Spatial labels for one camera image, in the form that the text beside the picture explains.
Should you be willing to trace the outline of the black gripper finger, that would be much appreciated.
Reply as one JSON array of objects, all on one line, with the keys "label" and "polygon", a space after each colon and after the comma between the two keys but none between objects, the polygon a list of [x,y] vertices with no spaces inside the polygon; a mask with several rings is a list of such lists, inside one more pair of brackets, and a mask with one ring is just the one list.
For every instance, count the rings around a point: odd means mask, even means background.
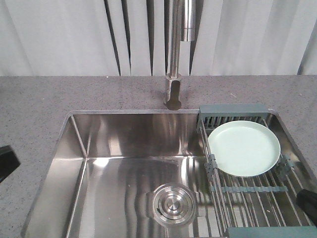
[{"label": "black gripper finger", "polygon": [[315,192],[306,189],[300,190],[296,197],[296,204],[311,221],[317,220],[317,194]]},{"label": "black gripper finger", "polygon": [[0,148],[0,182],[3,182],[19,166],[18,160],[13,148],[6,145]]}]

